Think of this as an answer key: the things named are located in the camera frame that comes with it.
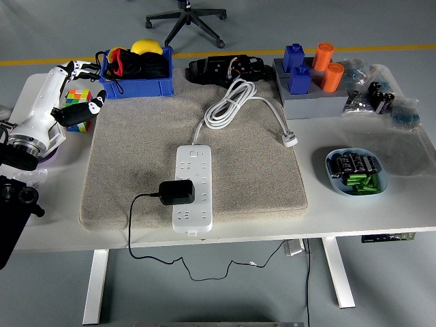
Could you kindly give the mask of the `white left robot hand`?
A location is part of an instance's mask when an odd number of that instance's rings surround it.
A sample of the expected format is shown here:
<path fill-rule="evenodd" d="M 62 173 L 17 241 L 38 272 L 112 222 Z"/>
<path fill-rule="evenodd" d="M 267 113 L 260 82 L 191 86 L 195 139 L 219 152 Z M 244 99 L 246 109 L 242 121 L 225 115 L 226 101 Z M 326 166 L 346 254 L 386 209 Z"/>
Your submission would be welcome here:
<path fill-rule="evenodd" d="M 69 61 L 52 68 L 46 75 L 28 117 L 16 126 L 8 140 L 12 146 L 25 146 L 42 156 L 58 146 L 64 137 L 50 137 L 49 131 L 57 124 L 71 126 L 95 117 L 102 108 L 106 92 L 100 91 L 89 103 L 60 109 L 59 103 L 65 85 L 77 79 L 97 80 L 100 66 L 87 61 Z"/>

